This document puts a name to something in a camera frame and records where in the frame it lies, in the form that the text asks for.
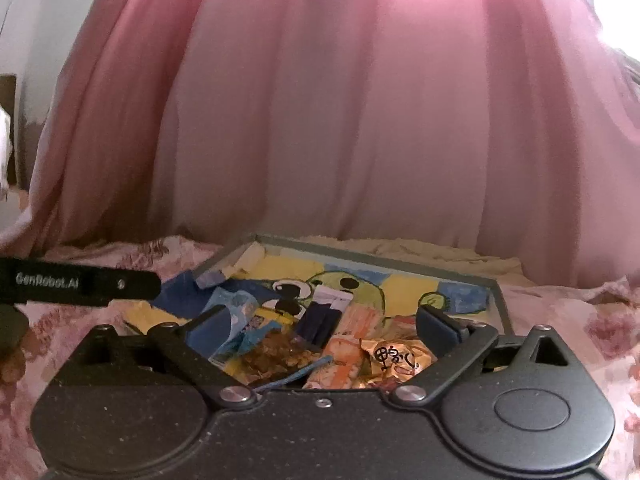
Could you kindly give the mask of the person left hand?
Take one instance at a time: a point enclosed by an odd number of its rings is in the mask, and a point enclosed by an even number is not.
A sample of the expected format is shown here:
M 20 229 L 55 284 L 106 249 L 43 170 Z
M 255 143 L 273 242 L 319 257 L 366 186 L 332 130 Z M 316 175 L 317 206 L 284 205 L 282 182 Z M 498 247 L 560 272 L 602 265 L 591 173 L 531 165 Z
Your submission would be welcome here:
M 29 328 L 26 315 L 14 306 L 2 304 L 1 330 L 1 383 L 15 384 L 24 374 L 25 358 L 22 342 Z

